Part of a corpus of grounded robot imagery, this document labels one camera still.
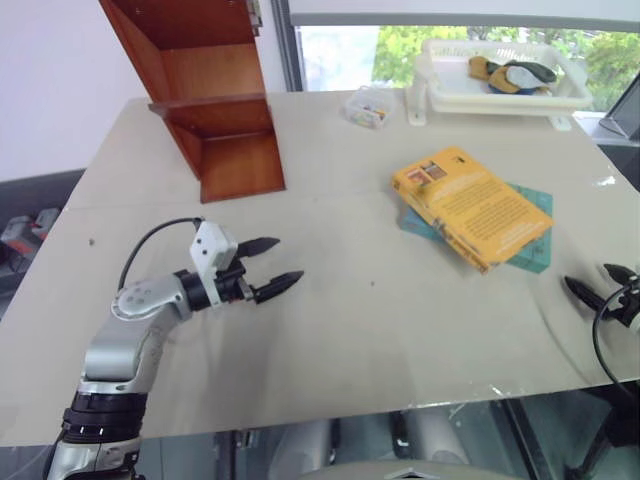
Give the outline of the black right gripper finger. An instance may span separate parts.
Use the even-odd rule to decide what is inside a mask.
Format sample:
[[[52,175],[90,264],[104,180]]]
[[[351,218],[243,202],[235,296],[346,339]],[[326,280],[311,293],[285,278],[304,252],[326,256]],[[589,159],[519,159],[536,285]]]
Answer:
[[[631,283],[639,279],[636,272],[622,265],[605,263],[604,268],[616,283]]]
[[[605,306],[605,299],[583,281],[570,276],[565,276],[564,282],[571,293],[590,309],[599,311]]]

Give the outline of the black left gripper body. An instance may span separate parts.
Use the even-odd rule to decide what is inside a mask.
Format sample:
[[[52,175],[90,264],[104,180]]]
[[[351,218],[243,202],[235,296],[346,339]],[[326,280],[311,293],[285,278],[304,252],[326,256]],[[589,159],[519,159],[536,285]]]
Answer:
[[[243,263],[237,258],[231,261],[226,270],[216,272],[216,290],[223,303],[254,299],[254,289],[245,280],[245,273]]]

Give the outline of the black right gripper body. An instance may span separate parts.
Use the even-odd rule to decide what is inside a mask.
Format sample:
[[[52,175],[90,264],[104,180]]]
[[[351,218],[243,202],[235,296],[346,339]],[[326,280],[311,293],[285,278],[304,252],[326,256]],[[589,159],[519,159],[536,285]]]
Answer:
[[[607,308],[607,319],[617,320],[622,325],[632,325],[639,316],[639,277],[630,280],[613,295]]]

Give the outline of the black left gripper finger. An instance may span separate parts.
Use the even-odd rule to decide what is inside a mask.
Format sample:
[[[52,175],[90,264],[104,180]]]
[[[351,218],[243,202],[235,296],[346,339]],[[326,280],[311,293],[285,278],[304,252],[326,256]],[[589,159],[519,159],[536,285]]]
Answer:
[[[241,242],[238,244],[236,257],[248,258],[260,255],[276,246],[279,242],[279,239],[273,237],[259,237]]]
[[[261,287],[251,286],[253,301],[256,304],[264,303],[291,288],[302,276],[303,270],[286,272],[272,278],[267,284]]]

